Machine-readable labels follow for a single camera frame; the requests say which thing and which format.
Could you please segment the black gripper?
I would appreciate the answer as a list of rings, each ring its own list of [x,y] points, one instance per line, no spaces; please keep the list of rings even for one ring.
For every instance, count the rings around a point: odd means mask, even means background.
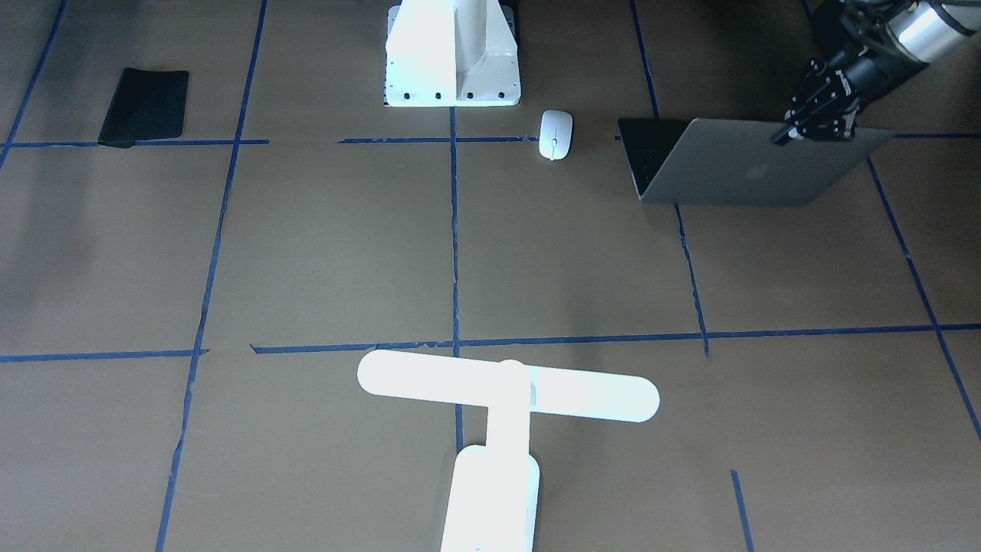
[[[787,115],[770,141],[774,146],[800,140],[851,141],[860,100],[843,71],[810,60],[792,92]]]

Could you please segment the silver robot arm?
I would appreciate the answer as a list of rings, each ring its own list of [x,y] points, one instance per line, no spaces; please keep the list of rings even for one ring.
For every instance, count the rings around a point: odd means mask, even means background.
[[[809,16],[820,56],[791,96],[775,146],[849,141],[856,118],[979,32],[977,1],[823,1]]]

